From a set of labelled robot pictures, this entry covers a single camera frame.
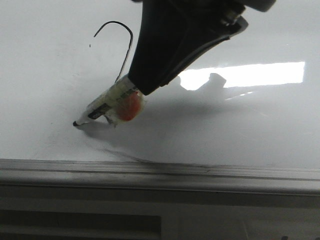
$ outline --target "glossy surface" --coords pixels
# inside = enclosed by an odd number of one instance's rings
[[[320,168],[316,0],[279,0],[267,13],[247,9],[245,32],[194,62],[193,74],[147,96],[133,121],[73,127],[113,84],[129,43],[117,25],[94,33],[121,21],[136,43],[141,6],[0,2],[0,158]],[[181,84],[190,79],[205,84],[186,90]]]

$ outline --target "white surface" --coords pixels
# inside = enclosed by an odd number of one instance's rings
[[[117,20],[136,43],[141,7],[129,0],[0,1],[0,158],[320,168],[317,0],[279,0],[267,13],[248,9],[245,32],[188,68],[304,63],[301,81],[293,81],[297,68],[288,64],[278,68],[278,84],[248,81],[242,71],[238,87],[224,76],[223,88],[215,75],[187,91],[177,78],[147,96],[129,123],[73,127],[114,82],[129,42],[117,25],[94,33]]]

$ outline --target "white marker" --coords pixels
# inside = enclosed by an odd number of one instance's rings
[[[137,87],[130,81],[128,76],[123,76],[112,87],[91,102],[81,117],[73,122],[73,126],[80,126],[96,120],[115,107],[119,100],[125,99],[137,90]]]

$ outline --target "marker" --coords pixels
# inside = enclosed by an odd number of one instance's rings
[[[128,75],[123,76],[91,102],[81,117],[73,122],[73,126],[77,127],[92,122],[105,115],[110,109],[117,106],[120,100],[125,99],[137,90],[138,88],[130,81]]]

